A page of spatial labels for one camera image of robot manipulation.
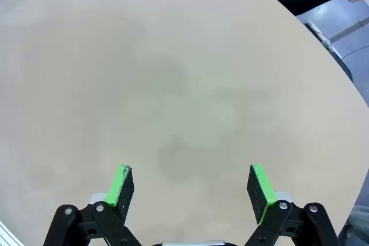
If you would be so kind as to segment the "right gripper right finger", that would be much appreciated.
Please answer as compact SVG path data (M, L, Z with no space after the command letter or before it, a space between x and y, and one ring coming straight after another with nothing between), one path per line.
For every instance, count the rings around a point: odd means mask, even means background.
M294 245L339 245L325 208L279 199L262 165L250 166L247 192L258 226L246 245L275 245L279 237L291 238Z

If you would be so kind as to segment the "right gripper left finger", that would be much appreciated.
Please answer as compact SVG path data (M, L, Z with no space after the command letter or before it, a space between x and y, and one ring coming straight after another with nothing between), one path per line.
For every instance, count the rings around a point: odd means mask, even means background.
M44 245L89 245L103 238L107 245L140 245L125 226L134 192L129 165L120 165L107 195L81 210L73 205L57 208Z

